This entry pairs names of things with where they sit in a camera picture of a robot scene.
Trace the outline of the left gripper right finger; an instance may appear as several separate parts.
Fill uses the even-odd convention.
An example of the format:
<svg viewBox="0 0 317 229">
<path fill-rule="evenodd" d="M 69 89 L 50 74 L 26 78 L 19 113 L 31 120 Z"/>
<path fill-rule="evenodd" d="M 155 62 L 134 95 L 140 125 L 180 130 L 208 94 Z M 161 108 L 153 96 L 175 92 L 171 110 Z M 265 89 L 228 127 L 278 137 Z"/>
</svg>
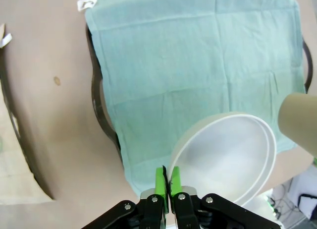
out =
<svg viewBox="0 0 317 229">
<path fill-rule="evenodd" d="M 202 198 L 193 187 L 182 186 L 180 169 L 174 167 L 169 198 L 179 229 L 279 229 L 280 225 L 215 193 Z"/>
</svg>

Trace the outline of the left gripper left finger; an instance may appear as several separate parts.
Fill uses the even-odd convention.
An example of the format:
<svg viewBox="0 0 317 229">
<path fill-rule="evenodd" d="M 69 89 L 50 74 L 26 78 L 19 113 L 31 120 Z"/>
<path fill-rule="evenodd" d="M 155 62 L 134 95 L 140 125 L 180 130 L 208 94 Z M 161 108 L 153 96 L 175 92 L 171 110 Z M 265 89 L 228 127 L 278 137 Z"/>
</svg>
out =
<svg viewBox="0 0 317 229">
<path fill-rule="evenodd" d="M 168 214 L 166 167 L 156 169 L 155 187 L 141 193 L 138 203 L 123 200 L 85 225 L 85 229 L 164 229 Z"/>
</svg>

